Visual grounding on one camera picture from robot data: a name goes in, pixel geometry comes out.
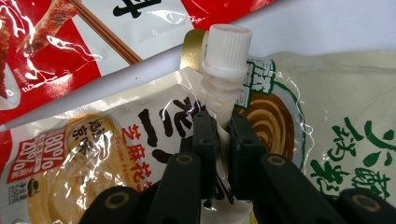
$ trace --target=snack package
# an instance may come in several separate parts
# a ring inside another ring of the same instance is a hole
[[[187,33],[180,67],[201,70],[207,35]],[[395,59],[391,50],[250,57],[235,110],[320,192],[370,189],[396,206]]]
[[[205,109],[201,79],[185,68],[0,133],[0,223],[78,223],[103,190],[160,180]]]
[[[0,0],[0,125],[274,1]]]

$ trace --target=chopsticks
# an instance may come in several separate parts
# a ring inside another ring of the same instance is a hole
[[[142,61],[121,39],[108,29],[93,13],[87,9],[80,0],[69,0],[78,10],[78,15],[87,22],[91,28],[101,36],[128,64],[132,65]]]

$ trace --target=red packaging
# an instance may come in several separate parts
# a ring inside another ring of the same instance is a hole
[[[0,124],[274,1],[0,0]]]

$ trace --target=white screw cap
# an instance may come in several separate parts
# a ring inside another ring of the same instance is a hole
[[[211,76],[242,78],[247,71],[252,33],[231,24],[214,24],[209,29],[203,69]]]

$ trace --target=swirl of sauce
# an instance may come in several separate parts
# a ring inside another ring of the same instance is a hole
[[[253,93],[248,110],[238,109],[247,117],[261,139],[265,150],[293,157],[294,125],[291,114],[282,100],[274,94]]]

